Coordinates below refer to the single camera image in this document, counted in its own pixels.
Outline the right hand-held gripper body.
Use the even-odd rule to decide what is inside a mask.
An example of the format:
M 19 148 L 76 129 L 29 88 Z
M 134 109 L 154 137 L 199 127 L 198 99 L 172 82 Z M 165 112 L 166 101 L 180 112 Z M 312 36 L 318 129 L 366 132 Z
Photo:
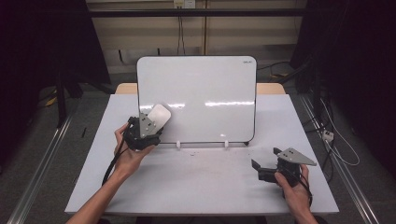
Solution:
M 277 154 L 276 156 L 276 168 L 262 168 L 262 170 L 258 173 L 258 178 L 260 180 L 270 183 L 276 183 L 277 181 L 275 178 L 275 172 L 280 172 L 283 176 L 286 177 L 288 183 L 292 187 L 295 187 L 301 179 L 300 165 L 317 165 L 313 160 L 309 159 L 304 154 L 292 147 L 282 150 L 282 152 Z

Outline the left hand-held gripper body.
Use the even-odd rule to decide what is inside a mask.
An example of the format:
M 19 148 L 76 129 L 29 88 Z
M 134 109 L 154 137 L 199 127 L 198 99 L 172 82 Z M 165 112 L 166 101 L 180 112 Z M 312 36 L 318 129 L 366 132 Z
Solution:
M 155 137 L 156 132 L 148 115 L 141 113 L 128 119 L 128 127 L 122 135 L 129 149 L 142 150 L 161 143 L 160 137 Z

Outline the white whiteboard eraser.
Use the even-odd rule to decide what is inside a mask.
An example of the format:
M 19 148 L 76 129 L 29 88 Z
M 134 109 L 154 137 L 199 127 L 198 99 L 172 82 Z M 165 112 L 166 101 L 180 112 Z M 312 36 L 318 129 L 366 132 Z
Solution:
M 155 105 L 148 113 L 148 118 L 152 121 L 154 129 L 159 131 L 171 118 L 171 112 L 163 105 Z

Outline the white whiteboard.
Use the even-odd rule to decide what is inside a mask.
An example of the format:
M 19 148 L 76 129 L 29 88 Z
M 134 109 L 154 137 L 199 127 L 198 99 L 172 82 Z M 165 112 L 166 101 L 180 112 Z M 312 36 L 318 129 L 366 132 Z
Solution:
M 161 141 L 247 143 L 255 135 L 256 59 L 152 56 L 137 61 L 138 106 L 163 105 L 171 118 Z

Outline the person's left hand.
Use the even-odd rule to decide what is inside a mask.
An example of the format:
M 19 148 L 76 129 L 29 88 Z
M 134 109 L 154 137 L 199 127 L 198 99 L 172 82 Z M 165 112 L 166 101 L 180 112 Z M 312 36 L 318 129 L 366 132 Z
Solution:
M 125 123 L 114 132 L 117 141 L 114 154 L 119 152 L 120 156 L 115 163 L 112 176 L 118 176 L 119 178 L 123 179 L 131 176 L 139 168 L 141 161 L 155 148 L 155 146 L 149 146 L 143 150 L 137 151 L 129 149 L 125 144 L 122 143 L 122 134 L 127 129 L 127 127 L 128 124 Z

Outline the person's right hand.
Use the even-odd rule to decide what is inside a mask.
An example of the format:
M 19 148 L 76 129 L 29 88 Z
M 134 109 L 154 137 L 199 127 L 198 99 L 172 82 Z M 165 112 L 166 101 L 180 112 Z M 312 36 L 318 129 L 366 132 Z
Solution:
M 290 209 L 291 214 L 297 218 L 307 218 L 311 214 L 309 205 L 308 191 L 305 189 L 309 186 L 308 182 L 308 168 L 305 164 L 301 164 L 301 181 L 297 186 L 292 187 L 285 176 L 280 172 L 275 172 L 275 178 L 278 185 L 283 189 L 285 199 Z

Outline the white table cover sheet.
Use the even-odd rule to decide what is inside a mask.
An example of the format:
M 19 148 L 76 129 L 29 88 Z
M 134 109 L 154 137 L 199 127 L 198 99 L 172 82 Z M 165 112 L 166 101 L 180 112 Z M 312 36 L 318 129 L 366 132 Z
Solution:
M 111 95 L 64 209 L 77 210 L 101 187 L 113 159 L 113 132 L 137 110 L 137 96 Z M 276 184 L 258 179 L 251 159 L 275 167 L 273 147 L 293 147 L 318 162 L 287 94 L 259 95 L 256 132 L 248 147 L 187 148 L 159 145 L 118 190 L 106 213 L 125 216 L 255 216 L 286 214 L 289 209 Z M 339 212 L 320 167 L 309 168 L 311 210 Z

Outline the black metal stand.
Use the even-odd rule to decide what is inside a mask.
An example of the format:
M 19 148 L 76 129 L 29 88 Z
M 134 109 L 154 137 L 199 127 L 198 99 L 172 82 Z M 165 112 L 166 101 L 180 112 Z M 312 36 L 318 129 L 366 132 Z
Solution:
M 67 117 L 65 93 L 67 91 L 71 98 L 80 98 L 83 94 L 77 78 L 66 71 L 60 71 L 56 76 L 56 96 L 58 102 L 58 125 L 60 128 Z

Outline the yellow vertical pipe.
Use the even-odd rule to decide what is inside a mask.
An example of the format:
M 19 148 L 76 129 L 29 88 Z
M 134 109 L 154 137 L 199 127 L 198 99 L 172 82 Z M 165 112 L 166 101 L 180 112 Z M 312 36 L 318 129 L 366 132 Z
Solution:
M 203 7 L 207 9 L 208 0 L 203 0 Z M 202 45 L 202 54 L 206 55 L 206 34 L 207 32 L 207 17 L 203 17 L 203 45 Z

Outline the black horizontal metal bar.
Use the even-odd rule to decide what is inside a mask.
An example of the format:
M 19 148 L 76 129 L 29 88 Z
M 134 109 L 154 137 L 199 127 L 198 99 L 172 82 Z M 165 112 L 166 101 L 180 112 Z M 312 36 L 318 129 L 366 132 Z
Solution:
M 308 9 L 109 9 L 91 10 L 93 18 L 121 17 L 294 17 L 311 13 Z

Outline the black curtain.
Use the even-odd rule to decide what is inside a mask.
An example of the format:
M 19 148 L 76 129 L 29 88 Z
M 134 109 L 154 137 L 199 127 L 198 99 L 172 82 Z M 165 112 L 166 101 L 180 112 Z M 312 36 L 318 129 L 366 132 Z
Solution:
M 307 0 L 290 65 L 312 63 L 396 178 L 396 0 Z
M 108 84 L 86 0 L 0 0 L 0 167 L 27 132 L 42 89 Z

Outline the aluminium floor rail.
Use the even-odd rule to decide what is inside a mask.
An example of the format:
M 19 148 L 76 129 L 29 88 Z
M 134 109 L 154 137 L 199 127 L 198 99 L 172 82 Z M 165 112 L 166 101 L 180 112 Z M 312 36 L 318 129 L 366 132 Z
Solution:
M 350 172 L 350 169 L 357 167 L 358 163 L 346 162 L 336 146 L 321 138 L 319 128 L 323 127 L 323 123 L 314 116 L 309 96 L 299 95 L 298 99 L 304 108 L 302 114 L 309 117 L 308 125 L 314 128 L 313 131 L 305 133 L 339 209 L 338 213 L 325 217 L 337 219 L 339 224 L 380 224 L 374 208 Z
M 35 169 L 35 173 L 31 180 L 29 181 L 28 186 L 24 190 L 22 196 L 18 200 L 17 205 L 15 206 L 13 212 L 11 213 L 10 218 L 7 221 L 7 224 L 24 224 L 31 207 L 35 201 L 36 195 L 39 192 L 39 189 L 44 181 L 44 178 L 54 160 L 54 157 L 64 140 L 64 136 L 68 131 L 71 120 L 76 114 L 76 109 L 73 108 L 69 114 L 65 117 L 64 121 L 61 123 L 59 127 L 56 128 L 56 131 L 47 147 L 43 158 Z

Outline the white wall socket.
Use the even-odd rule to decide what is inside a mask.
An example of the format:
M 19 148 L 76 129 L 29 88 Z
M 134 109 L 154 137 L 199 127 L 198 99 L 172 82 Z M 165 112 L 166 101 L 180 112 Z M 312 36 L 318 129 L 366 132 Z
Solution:
M 195 0 L 173 0 L 174 8 L 186 8 L 193 9 L 196 8 Z

